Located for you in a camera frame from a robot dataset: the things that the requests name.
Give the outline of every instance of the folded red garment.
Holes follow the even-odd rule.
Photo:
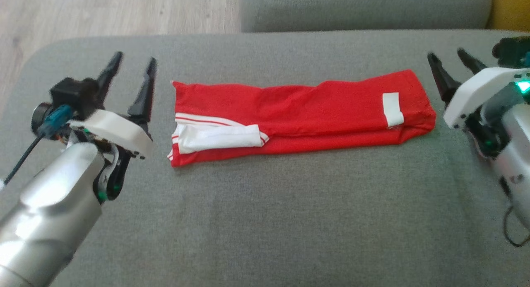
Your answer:
[[[172,166],[400,144],[435,126],[436,114],[411,70],[316,87],[173,85],[178,126],[168,155]]]

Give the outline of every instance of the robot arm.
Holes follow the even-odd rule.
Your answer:
[[[34,133],[67,145],[24,187],[18,204],[0,221],[0,286],[51,284],[98,220],[102,204],[119,195],[130,159],[151,154],[147,123],[157,62],[151,59],[138,97],[122,116],[103,106],[121,57],[116,53],[97,80],[64,79],[51,89],[53,102],[35,109]],[[42,125],[64,105],[72,108],[74,118],[43,134]]]
[[[487,68],[459,49],[458,57],[474,74],[464,83],[455,81],[433,53],[427,59],[446,104],[445,123],[471,136],[511,200],[504,233],[513,246],[520,247],[530,236],[520,244],[513,242],[506,232],[506,218],[513,210],[530,230],[530,60],[526,64],[525,59],[530,58],[530,46],[523,52],[513,47],[512,39],[503,39],[494,48],[496,54],[502,55],[499,63],[509,68]]]

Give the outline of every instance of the gray cushion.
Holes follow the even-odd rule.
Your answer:
[[[241,0],[244,32],[484,28],[491,0]]]
[[[66,76],[95,76],[125,52],[106,107],[124,113],[150,56],[159,60],[154,155],[134,160],[120,197],[58,276],[66,286],[525,286],[530,250],[501,232],[508,203],[491,170],[441,117],[426,53],[456,79],[458,47],[492,65],[494,31],[346,31],[74,39],[26,63],[0,120],[0,174],[33,140],[33,108]],[[399,146],[241,157],[173,169],[170,80],[316,85],[414,70],[439,114]],[[42,142],[0,193],[0,215],[59,155]],[[511,234],[526,234],[517,224]]]

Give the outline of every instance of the blue connector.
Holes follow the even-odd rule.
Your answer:
[[[74,117],[74,110],[71,106],[61,105],[55,111],[53,111],[46,119],[44,123],[36,130],[38,136],[44,136],[44,138],[51,138],[54,134],[59,132],[70,119]]]

